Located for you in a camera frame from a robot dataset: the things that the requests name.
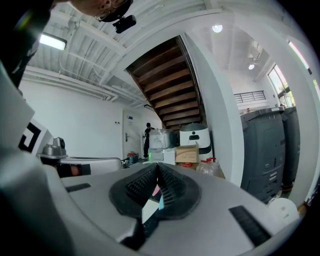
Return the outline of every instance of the white door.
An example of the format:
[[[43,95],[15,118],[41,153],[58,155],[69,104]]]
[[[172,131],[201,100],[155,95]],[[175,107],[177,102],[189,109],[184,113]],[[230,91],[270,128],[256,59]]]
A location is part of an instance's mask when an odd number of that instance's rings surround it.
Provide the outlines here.
[[[142,157],[141,115],[129,110],[123,111],[123,149],[124,158],[134,151]]]

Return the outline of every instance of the glasses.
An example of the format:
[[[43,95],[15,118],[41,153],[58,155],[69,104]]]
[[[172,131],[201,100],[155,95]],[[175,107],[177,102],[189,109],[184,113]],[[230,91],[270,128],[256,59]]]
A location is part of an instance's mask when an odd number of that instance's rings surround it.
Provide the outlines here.
[[[127,0],[112,0],[111,6],[114,9],[119,8],[120,6],[124,5],[127,2]],[[97,16],[95,16],[95,19],[97,21],[103,21],[106,17],[108,17],[111,14],[110,10],[102,10],[100,11]]]

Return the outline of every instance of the white ceiling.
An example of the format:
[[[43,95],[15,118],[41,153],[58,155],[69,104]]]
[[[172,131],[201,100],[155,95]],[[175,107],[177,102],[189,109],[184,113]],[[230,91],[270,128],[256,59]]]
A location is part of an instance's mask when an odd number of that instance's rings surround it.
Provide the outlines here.
[[[204,11],[208,5],[205,2],[208,0],[134,0],[126,15],[135,15],[137,25],[122,34],[116,34],[111,23],[98,22],[94,17],[80,14],[68,3],[58,4],[51,12],[51,19],[44,31],[67,40],[67,48],[59,51],[41,44],[29,65],[100,88],[103,85],[120,86],[144,99],[129,74],[115,72],[114,66],[145,36],[149,28],[179,16]],[[208,24],[196,33],[210,49],[221,69],[248,69],[248,53],[253,39],[244,31],[225,24],[222,32],[214,33],[212,24]],[[251,72],[256,76],[258,73],[259,68]],[[133,102],[123,95],[119,100],[125,104]]]

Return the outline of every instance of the person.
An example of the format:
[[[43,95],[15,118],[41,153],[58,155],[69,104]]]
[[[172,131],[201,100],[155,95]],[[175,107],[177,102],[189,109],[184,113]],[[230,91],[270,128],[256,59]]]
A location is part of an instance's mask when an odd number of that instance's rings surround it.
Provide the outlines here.
[[[113,22],[124,16],[133,0],[24,0],[6,1],[7,15],[1,16],[3,38],[0,59],[13,84],[18,88],[25,68],[35,55],[50,11],[69,2],[76,10],[100,22]]]
[[[144,158],[148,157],[148,150],[149,150],[149,137],[151,130],[154,130],[154,128],[151,127],[151,124],[149,122],[146,123],[146,129],[144,131],[145,136],[145,142],[143,147],[143,156]]]

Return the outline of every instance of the railing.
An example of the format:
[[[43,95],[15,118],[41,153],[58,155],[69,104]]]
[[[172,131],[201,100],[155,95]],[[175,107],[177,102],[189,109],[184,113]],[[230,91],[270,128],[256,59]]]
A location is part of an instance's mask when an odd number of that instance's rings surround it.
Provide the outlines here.
[[[234,95],[236,103],[246,103],[246,102],[255,102],[262,101],[266,99],[265,93],[263,90],[238,93]]]

